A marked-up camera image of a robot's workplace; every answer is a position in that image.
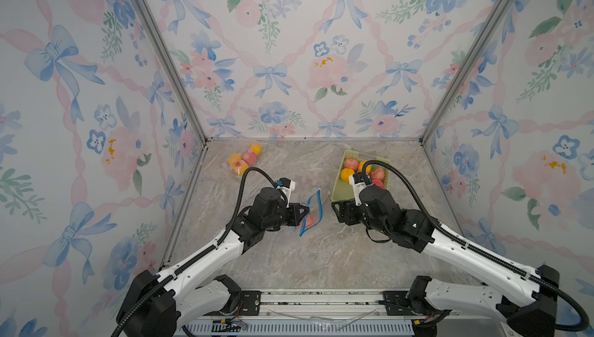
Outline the yellow peach with leaf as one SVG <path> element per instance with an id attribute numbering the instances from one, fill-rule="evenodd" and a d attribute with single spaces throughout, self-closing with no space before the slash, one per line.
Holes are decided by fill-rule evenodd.
<path id="1" fill-rule="evenodd" d="M 357 171 L 359 172 L 365 172 L 367 175 L 371 174 L 372 172 L 372 166 L 368 165 L 367 161 L 361 161 L 358 165 Z"/>

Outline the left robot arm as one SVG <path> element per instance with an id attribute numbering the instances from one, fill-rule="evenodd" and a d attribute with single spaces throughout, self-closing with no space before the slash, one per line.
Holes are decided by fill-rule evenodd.
<path id="1" fill-rule="evenodd" d="M 113 335 L 172 336 L 201 316 L 239 308 L 241 288 L 217 272 L 258 244 L 267 232 L 298 227 L 309 207 L 289 202 L 288 188 L 263 188 L 252 205 L 234 212 L 206 246 L 156 274 L 144 270 L 131 283 Z"/>

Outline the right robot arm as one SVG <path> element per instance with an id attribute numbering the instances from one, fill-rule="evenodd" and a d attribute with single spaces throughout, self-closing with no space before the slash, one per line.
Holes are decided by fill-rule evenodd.
<path id="1" fill-rule="evenodd" d="M 406 295 L 388 301 L 388 309 L 407 309 L 416 315 L 468 312 L 505 322 L 522 336 L 555 334 L 559 273 L 550 267 L 515 264 L 503 256 L 467 242 L 420 210 L 401 208 L 391 193 L 376 185 L 357 185 L 352 199 L 333 202 L 340 223 L 362 224 L 388 242 L 436 257 L 481 281 L 480 286 L 453 284 L 417 276 Z"/>

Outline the blue zipper clear bag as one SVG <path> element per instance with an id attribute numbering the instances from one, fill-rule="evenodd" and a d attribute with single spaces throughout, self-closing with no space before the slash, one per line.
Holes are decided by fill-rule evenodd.
<path id="1" fill-rule="evenodd" d="M 299 236 L 303 237 L 308 231 L 312 230 L 312 228 L 316 227 L 323 219 L 324 211 L 323 211 L 323 200 L 321 189 L 318 188 L 306 201 L 306 204 L 309 207 L 309 214 L 315 217 L 315 224 L 312 227 L 306 229 L 304 227 L 303 221 L 301 222 L 301 227 L 299 229 Z"/>

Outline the pink peach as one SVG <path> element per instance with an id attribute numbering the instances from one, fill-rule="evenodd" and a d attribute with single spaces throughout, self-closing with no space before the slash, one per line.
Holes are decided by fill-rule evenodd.
<path id="1" fill-rule="evenodd" d="M 257 159 L 257 154 L 255 154 L 255 152 L 252 150 L 248 150 L 242 155 L 242 160 L 245 161 L 250 167 L 256 165 Z"/>
<path id="2" fill-rule="evenodd" d="M 308 214 L 306 218 L 303 220 L 304 227 L 308 229 L 315 224 L 315 217 L 311 214 Z"/>

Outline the green plastic basket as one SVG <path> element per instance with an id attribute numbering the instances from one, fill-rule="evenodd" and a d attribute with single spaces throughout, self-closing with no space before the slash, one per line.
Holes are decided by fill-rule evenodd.
<path id="1" fill-rule="evenodd" d="M 386 164 L 390 161 L 372 154 L 365 154 L 359 151 L 347 150 L 338 168 L 337 177 L 334 182 L 334 189 L 331 193 L 331 201 L 338 202 L 354 198 L 354 184 L 356 174 L 363 171 L 364 164 L 369 160 L 378 160 Z M 369 165 L 365 170 L 371 182 L 380 188 L 387 189 L 389 186 L 388 170 L 379 165 Z"/>

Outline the pink zipper clear bag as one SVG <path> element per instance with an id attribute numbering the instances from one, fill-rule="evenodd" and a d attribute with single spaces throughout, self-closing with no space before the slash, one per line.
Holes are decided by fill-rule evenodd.
<path id="1" fill-rule="evenodd" d="M 255 142 L 262 145 L 261 153 L 258 155 L 259 158 L 265 149 L 265 144 L 263 142 L 249 142 L 248 140 L 229 141 L 213 156 L 213 159 L 207 163 L 205 171 L 213 172 L 214 174 L 219 175 L 233 175 L 239 179 L 240 177 L 236 176 L 235 172 L 233 171 L 233 164 L 241 160 L 242 155 L 249 150 L 250 144 Z"/>

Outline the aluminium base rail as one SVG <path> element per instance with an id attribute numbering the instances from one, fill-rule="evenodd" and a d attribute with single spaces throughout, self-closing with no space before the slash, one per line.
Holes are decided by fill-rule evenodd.
<path id="1" fill-rule="evenodd" d="M 401 290 L 240 290 L 220 281 L 180 300 L 160 292 L 122 324 L 123 336 L 514 336 L 506 324 L 451 311 L 416 315 Z"/>

